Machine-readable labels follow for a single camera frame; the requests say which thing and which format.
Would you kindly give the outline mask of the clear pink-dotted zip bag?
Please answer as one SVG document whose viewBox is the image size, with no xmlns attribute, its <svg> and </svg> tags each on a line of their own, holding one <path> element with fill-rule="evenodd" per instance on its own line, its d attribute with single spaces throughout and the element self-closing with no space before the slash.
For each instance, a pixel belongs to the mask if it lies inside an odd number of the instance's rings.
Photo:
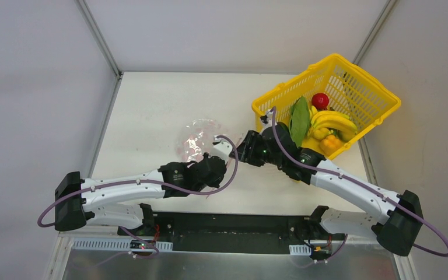
<svg viewBox="0 0 448 280">
<path fill-rule="evenodd" d="M 214 137 L 216 135 L 227 136 L 231 140 L 233 152 L 229 155 L 229 160 L 226 162 L 227 171 L 224 175 L 219 188 L 204 187 L 201 191 L 192 191 L 198 195 L 211 195 L 221 192 L 228 188 L 235 180 L 237 174 L 237 160 L 235 159 L 235 149 L 237 148 L 243 136 L 240 134 L 229 134 L 229 130 L 224 128 L 220 123 L 211 119 L 196 119 L 184 126 L 176 141 L 176 153 L 183 162 L 184 181 L 176 183 L 175 185 L 185 189 L 186 191 L 179 191 L 173 189 L 166 190 L 166 196 L 172 197 L 186 197 L 189 195 L 189 175 L 187 170 L 189 165 L 194 162 L 199 162 L 203 158 L 204 152 L 210 152 L 213 147 Z"/>
</svg>

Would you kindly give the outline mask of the green leaf vegetable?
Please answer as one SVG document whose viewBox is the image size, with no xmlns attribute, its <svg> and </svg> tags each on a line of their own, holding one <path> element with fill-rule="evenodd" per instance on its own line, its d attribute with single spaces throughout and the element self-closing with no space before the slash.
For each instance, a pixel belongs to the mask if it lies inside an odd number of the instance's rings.
<svg viewBox="0 0 448 280">
<path fill-rule="evenodd" d="M 301 147 L 303 140 L 310 128 L 309 105 L 304 96 L 298 98 L 290 108 L 289 132 L 292 141 L 297 147 Z"/>
</svg>

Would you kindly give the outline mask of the yellow banana bunch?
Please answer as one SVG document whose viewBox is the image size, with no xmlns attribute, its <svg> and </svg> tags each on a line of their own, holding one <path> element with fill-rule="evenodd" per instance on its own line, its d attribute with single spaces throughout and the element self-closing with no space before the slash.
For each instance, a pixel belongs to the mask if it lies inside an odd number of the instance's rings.
<svg viewBox="0 0 448 280">
<path fill-rule="evenodd" d="M 329 135 L 343 134 L 343 141 L 350 141 L 358 134 L 358 128 L 350 117 L 344 113 L 332 110 L 318 110 L 315 106 L 310 108 L 310 128 L 306 138 L 323 140 Z"/>
</svg>

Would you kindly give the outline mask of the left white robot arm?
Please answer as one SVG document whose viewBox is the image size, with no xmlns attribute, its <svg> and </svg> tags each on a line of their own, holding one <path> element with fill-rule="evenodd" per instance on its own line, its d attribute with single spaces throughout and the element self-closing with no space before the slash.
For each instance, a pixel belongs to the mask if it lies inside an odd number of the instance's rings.
<svg viewBox="0 0 448 280">
<path fill-rule="evenodd" d="M 199 162 L 170 162 L 147 173 L 107 181 L 70 172 L 55 189 L 53 227 L 64 232 L 86 225 L 112 225 L 147 236 L 155 227 L 151 208 L 125 206 L 125 202 L 204 195 L 205 187 L 220 187 L 228 160 L 204 153 Z"/>
</svg>

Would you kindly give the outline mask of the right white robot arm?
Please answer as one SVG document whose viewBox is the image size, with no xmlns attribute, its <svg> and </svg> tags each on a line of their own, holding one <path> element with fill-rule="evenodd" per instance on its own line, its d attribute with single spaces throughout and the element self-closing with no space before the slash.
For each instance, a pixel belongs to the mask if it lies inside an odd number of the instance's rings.
<svg viewBox="0 0 448 280">
<path fill-rule="evenodd" d="M 240 162 L 257 167 L 275 165 L 289 178 L 322 188 L 360 208 L 360 212 L 343 212 L 318 206 L 307 224 L 313 238 L 322 239 L 329 233 L 358 235 L 375 239 L 398 256 L 408 256 L 415 246 L 422 222 L 411 214 L 423 216 L 415 193 L 406 190 L 398 194 L 373 184 L 361 187 L 324 155 L 298 148 L 284 123 L 262 133 L 249 130 L 237 152 Z"/>
</svg>

